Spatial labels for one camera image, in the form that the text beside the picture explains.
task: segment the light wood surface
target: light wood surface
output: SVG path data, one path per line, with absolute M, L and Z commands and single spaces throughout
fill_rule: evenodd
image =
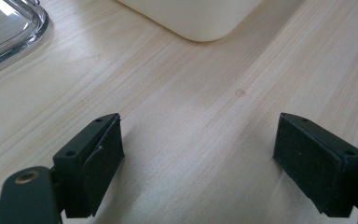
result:
M 358 0 L 266 0 L 210 43 L 113 0 L 41 5 L 43 44 L 0 72 L 0 189 L 118 112 L 126 158 L 97 216 L 64 223 L 357 223 L 271 156 L 281 112 L 358 147 Z

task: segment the wood grain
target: wood grain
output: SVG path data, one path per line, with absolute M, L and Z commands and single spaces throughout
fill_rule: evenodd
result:
M 0 72 L 0 189 L 118 112 L 126 158 L 97 216 L 64 223 L 357 223 L 271 156 L 281 112 L 358 147 L 358 1 L 266 0 L 210 43 L 113 0 L 41 5 L 44 43 Z

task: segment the small stain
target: small stain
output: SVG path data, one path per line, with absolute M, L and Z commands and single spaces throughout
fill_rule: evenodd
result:
M 238 96 L 238 97 L 242 97 L 246 94 L 246 91 L 242 90 L 242 89 L 237 89 L 235 91 L 235 95 Z

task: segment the clamp jaw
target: clamp jaw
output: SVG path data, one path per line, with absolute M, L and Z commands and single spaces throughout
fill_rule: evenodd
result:
M 281 114 L 273 158 L 328 217 L 358 208 L 358 148 L 314 122 Z
M 123 158 L 120 115 L 94 120 L 54 155 L 51 169 L 27 168 L 5 181 L 0 224 L 62 223 L 62 210 L 95 216 Z

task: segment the round hole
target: round hole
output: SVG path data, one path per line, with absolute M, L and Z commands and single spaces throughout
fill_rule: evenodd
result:
M 15 182 L 17 184 L 26 184 L 39 177 L 39 172 L 29 171 L 16 177 Z
M 67 156 L 67 157 L 71 157 L 71 156 L 75 156 L 75 152 L 74 151 L 68 151 L 65 155 Z
M 354 156 L 356 155 L 354 152 L 352 151 L 345 151 L 345 154 L 349 155 L 349 156 Z

